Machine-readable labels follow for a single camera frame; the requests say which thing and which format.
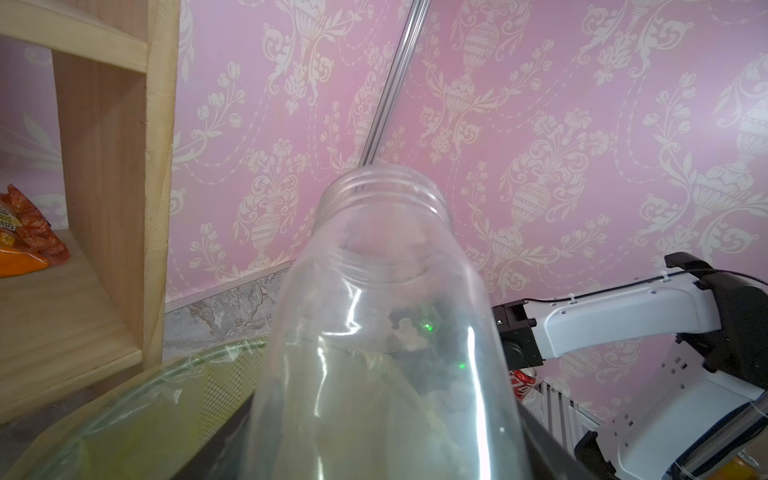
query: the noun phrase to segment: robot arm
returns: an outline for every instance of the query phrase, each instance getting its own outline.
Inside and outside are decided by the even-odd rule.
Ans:
[[[525,314],[536,319],[532,332],[542,359],[624,339],[719,330],[714,295],[697,287],[697,280],[684,273],[583,299],[530,302]],[[510,304],[505,307],[514,309]],[[508,321],[504,318],[499,325],[497,320],[500,332]]]
[[[494,307],[510,369],[587,346],[677,333],[650,386],[577,446],[577,458],[599,478],[662,478],[768,389],[768,296],[739,277],[701,271],[712,267],[688,253],[665,260],[672,270],[658,280]]]

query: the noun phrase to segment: soda can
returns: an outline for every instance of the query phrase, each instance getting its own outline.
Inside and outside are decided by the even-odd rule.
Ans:
[[[536,369],[533,367],[509,371],[509,381],[518,400],[523,400],[523,397],[538,384],[536,376]]]

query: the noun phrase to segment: snack bag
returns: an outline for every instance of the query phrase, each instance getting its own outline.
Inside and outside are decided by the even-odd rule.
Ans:
[[[0,194],[0,277],[22,275],[59,265],[69,250],[40,210],[13,185]]]

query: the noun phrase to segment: pink wallpaper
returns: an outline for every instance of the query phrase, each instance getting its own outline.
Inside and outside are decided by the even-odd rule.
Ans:
[[[0,190],[13,183],[54,228],[66,228],[51,52],[0,37],[0,61]]]
[[[433,2],[379,161],[438,182],[496,303],[691,252],[766,276],[768,15],[750,0]],[[601,419],[670,337],[546,362]]]
[[[359,163],[409,4],[181,0],[167,300],[296,256]]]

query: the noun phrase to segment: wall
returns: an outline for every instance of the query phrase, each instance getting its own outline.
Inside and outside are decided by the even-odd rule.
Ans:
[[[0,66],[0,191],[13,183],[67,228],[51,52],[0,37]]]
[[[411,0],[180,0],[167,300],[293,259],[359,163]],[[66,227],[50,52],[0,42],[0,174]]]
[[[436,180],[495,303],[691,252],[766,276],[768,12],[728,0],[433,2],[379,161]],[[601,419],[669,336],[540,376]]]

